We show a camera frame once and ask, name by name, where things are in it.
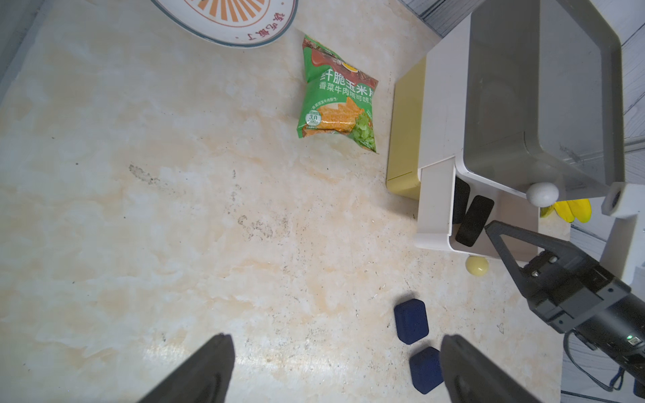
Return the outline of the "black brooch box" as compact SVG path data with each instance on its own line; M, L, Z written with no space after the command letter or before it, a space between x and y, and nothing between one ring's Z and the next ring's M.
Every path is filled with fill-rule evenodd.
M455 235L455 241L466 247L472 247L484 230L494 206L495 202L492 199L475 196Z
M470 185L458 176L455 177L455 192L452 223L463 223L470 199Z

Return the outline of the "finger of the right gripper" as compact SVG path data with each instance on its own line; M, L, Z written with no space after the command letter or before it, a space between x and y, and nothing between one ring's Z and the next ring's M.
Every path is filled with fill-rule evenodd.
M527 299L564 285L578 264L579 248L569 241L502 221L487 224L485 233Z

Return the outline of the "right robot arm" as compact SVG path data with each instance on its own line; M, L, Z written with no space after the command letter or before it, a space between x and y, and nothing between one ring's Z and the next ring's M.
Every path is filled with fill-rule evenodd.
M485 232L530 310L564 337L606 354L643 397L643 300L569 241L500 221Z

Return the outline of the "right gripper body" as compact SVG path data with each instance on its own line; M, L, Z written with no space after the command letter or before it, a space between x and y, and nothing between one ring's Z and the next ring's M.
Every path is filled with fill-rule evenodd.
M631 293L631 288L579 250L544 250L523 268L530 310L568 332Z

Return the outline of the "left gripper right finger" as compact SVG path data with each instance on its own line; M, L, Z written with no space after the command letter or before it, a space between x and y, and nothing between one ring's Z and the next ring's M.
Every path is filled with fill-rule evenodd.
M443 337L440 365L452 402L539 403L539 399L460 335Z

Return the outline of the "navy brooch box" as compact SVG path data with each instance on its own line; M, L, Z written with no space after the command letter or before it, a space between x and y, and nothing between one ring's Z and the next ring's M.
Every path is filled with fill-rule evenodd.
M412 345L429 334L428 316L423 301L416 298L399 303L394 307L398 338L406 345Z
M428 346L413 354L409 366L413 386L421 394L426 395L443 383L438 349Z

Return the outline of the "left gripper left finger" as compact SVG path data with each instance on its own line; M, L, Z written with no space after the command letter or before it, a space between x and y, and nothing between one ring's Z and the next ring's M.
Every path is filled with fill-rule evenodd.
M233 338L215 335L139 402L225 402L234 363Z

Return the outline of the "three-tier drawer cabinet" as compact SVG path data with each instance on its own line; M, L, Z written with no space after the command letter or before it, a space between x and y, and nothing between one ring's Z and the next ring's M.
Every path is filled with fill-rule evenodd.
M487 220L539 227L530 188L561 201L625 179L621 41L589 1L485 1L395 85L387 189L418 202L416 247L455 241L455 177L495 202Z

